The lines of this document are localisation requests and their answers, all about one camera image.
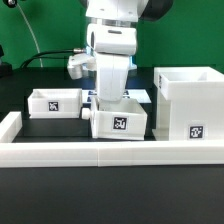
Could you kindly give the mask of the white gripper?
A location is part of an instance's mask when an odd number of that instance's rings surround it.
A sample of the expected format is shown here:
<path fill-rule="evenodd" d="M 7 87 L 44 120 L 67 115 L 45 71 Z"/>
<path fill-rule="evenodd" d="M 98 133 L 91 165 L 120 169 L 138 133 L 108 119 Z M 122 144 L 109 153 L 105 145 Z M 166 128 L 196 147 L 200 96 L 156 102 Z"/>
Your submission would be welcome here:
<path fill-rule="evenodd" d="M 129 57 L 96 53 L 96 91 L 100 100 L 120 101 L 126 86 Z"/>

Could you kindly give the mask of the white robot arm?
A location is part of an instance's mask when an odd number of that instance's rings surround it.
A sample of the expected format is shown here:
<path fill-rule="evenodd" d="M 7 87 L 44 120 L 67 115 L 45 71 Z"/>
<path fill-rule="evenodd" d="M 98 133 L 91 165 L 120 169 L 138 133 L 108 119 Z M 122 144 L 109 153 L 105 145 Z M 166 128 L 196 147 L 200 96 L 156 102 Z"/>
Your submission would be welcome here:
<path fill-rule="evenodd" d="M 131 57 L 137 51 L 139 20 L 155 22 L 174 0 L 79 0 L 90 19 L 87 45 L 96 63 L 96 91 L 100 100 L 120 101 L 126 86 Z"/>

